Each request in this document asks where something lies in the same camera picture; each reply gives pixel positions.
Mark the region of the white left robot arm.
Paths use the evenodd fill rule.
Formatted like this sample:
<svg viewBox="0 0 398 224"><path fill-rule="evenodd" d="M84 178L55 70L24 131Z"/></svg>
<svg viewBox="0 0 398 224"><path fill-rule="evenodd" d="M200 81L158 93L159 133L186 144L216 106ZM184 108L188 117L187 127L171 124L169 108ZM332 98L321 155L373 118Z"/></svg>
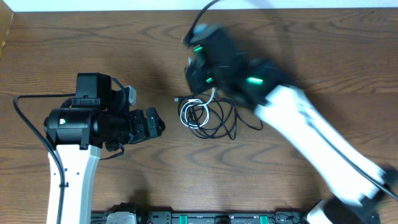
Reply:
<svg viewBox="0 0 398 224"><path fill-rule="evenodd" d="M53 110L45 120L52 147L47 223L89 223L102 148L121 156L125 145L159 137L164 129L155 108L124 114L83 108Z"/></svg>

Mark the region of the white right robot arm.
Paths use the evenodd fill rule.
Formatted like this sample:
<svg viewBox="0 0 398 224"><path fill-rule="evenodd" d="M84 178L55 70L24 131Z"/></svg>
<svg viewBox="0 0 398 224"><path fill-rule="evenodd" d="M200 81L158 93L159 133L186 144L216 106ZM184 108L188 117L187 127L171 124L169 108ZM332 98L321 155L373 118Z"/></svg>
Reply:
<svg viewBox="0 0 398 224"><path fill-rule="evenodd" d="M288 140L317 170L332 196L303 216L306 223L375 223L381 201L392 195L393 168L359 153L274 62L250 59L217 24L191 26L185 76L191 91L223 91Z"/></svg>

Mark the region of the brown side panel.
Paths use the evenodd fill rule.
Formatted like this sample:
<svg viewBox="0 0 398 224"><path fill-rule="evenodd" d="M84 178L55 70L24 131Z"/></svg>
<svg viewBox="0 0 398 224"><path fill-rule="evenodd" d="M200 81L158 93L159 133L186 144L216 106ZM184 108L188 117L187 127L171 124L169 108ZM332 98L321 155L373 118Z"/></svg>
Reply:
<svg viewBox="0 0 398 224"><path fill-rule="evenodd" d="M6 45L6 38L9 34L13 18L14 18L14 11L3 0L1 0L0 2L1 56L3 55L4 52L4 48Z"/></svg>

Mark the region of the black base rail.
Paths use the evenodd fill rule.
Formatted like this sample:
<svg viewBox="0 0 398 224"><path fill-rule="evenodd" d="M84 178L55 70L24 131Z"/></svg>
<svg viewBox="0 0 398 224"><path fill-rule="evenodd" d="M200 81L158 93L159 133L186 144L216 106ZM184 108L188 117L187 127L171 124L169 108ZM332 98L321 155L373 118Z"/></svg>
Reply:
<svg viewBox="0 0 398 224"><path fill-rule="evenodd" d="M167 207L144 209L120 203L105 212L92 212L90 223L97 224L305 224L302 212L176 212Z"/></svg>

